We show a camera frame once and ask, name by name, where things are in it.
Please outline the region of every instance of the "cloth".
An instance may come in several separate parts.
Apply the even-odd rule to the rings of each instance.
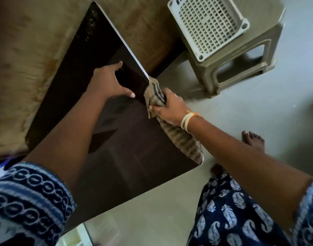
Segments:
[[[200,142],[196,140],[195,137],[182,130],[182,128],[167,123],[166,121],[162,120],[161,117],[156,115],[152,110],[150,110],[150,105],[165,107],[166,97],[160,90],[159,83],[155,78],[150,77],[149,81],[150,85],[144,92],[149,118],[156,117],[161,125],[161,128],[167,134],[173,144],[175,144],[175,146],[187,157],[191,158],[198,165],[201,165],[203,162],[203,148]]]
[[[204,186],[187,245],[313,245],[313,183],[297,213],[292,238],[229,175]]]
[[[0,178],[0,245],[55,245],[76,208],[64,183],[21,162]]]

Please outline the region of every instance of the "gray floor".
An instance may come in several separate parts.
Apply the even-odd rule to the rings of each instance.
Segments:
[[[238,139],[242,130],[258,133],[266,140],[266,153],[313,175],[313,0],[283,2],[286,25],[274,70],[213,99],[202,98],[185,55],[158,80],[225,132]],[[87,221],[92,240],[103,245],[185,245],[214,162],[206,152],[201,166]]]

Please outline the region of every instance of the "wall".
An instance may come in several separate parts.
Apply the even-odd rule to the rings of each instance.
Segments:
[[[91,1],[147,72],[178,39],[168,0],[0,0],[0,155],[26,149],[24,136]]]

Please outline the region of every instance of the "brown cleaning cloth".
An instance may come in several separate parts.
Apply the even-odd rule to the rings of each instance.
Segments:
[[[175,146],[179,148],[180,151],[182,151],[187,157],[191,158],[198,165],[201,165],[203,161],[203,149],[200,142],[197,141],[192,135],[182,130],[182,128],[167,123],[158,115],[156,115],[152,110],[150,110],[150,105],[165,107],[166,98],[160,90],[158,81],[151,77],[149,81],[150,85],[144,92],[149,118],[156,117],[161,125],[161,128],[167,134],[173,144],[175,144]]]

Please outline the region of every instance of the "hand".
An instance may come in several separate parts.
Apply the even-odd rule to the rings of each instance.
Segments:
[[[121,95],[135,97],[134,92],[121,86],[115,77],[115,72],[122,67],[122,61],[117,64],[103,66],[94,70],[93,77],[87,87],[87,92],[98,93],[105,100],[111,97],[117,97]]]
[[[163,89],[162,92],[167,97],[166,107],[151,105],[150,109],[167,123],[180,127],[181,121],[187,115],[187,111],[190,112],[190,109],[181,97],[168,88]]]

